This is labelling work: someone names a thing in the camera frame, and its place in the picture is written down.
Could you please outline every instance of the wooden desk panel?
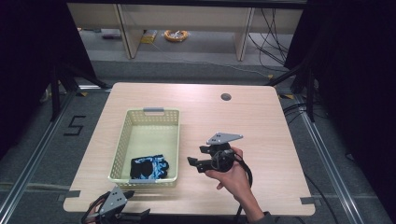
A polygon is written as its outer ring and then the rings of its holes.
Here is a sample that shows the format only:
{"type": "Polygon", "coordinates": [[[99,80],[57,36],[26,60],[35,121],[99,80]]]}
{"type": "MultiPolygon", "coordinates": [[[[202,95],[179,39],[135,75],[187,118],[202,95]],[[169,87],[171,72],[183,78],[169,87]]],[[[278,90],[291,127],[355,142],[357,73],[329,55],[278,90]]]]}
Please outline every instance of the wooden desk panel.
{"type": "Polygon", "coordinates": [[[276,91],[272,87],[142,84],[114,85],[70,190],[78,198],[65,200],[69,212],[86,211],[91,202],[115,186],[109,174],[121,125],[128,108],[175,107],[180,110],[179,172],[174,189],[137,191],[123,212],[152,214],[234,215],[238,203],[217,180],[198,174],[187,157],[209,159],[199,146],[215,132],[240,133],[231,142],[244,150],[253,173],[252,190],[262,210],[274,215],[310,216],[313,204],[276,91]],[[230,101],[220,96],[229,93],[230,101]]]}

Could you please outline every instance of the black corner tape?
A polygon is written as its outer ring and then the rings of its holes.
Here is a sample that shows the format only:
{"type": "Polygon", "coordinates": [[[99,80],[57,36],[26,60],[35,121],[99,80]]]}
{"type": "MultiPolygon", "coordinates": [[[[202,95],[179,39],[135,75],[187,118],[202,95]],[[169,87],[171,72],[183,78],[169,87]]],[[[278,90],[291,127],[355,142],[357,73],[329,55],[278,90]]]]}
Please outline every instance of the black corner tape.
{"type": "Polygon", "coordinates": [[[315,203],[315,200],[312,197],[300,198],[300,200],[301,200],[301,204],[315,203]]]}
{"type": "Polygon", "coordinates": [[[66,193],[66,198],[78,198],[81,190],[70,190],[66,193]]]}

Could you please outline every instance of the person's arm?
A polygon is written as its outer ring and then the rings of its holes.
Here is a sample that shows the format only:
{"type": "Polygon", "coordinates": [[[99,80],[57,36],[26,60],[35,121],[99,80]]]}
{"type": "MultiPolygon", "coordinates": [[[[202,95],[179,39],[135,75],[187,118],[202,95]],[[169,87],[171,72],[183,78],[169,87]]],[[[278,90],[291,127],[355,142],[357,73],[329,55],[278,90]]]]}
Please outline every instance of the person's arm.
{"type": "MultiPolygon", "coordinates": [[[[241,149],[232,147],[232,150],[241,159],[243,158],[243,151],[241,149]]],[[[233,195],[244,209],[249,223],[267,223],[268,220],[272,220],[271,215],[264,217],[264,213],[250,189],[246,171],[239,162],[235,161],[233,168],[226,173],[208,170],[205,174],[219,181],[217,189],[224,187],[233,195]]]]}

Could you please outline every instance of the folded cloth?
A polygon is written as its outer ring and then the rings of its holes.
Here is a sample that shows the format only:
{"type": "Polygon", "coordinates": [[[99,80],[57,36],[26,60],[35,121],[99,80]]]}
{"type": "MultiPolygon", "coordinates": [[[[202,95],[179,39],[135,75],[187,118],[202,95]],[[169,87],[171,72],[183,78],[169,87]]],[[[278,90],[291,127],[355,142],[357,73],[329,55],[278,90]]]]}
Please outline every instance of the folded cloth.
{"type": "Polygon", "coordinates": [[[168,175],[169,163],[163,155],[131,159],[132,179],[161,179],[168,175]]]}

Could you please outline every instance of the basket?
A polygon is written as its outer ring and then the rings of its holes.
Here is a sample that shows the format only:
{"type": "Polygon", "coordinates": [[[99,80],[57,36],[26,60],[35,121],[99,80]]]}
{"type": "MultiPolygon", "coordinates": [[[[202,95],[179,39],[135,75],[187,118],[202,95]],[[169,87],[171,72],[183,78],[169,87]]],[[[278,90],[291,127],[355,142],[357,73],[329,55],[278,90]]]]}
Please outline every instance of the basket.
{"type": "Polygon", "coordinates": [[[169,188],[176,185],[179,111],[145,107],[127,111],[108,179],[121,189],[169,188]],[[169,163],[162,179],[131,179],[131,159],[163,154],[169,163]]]}

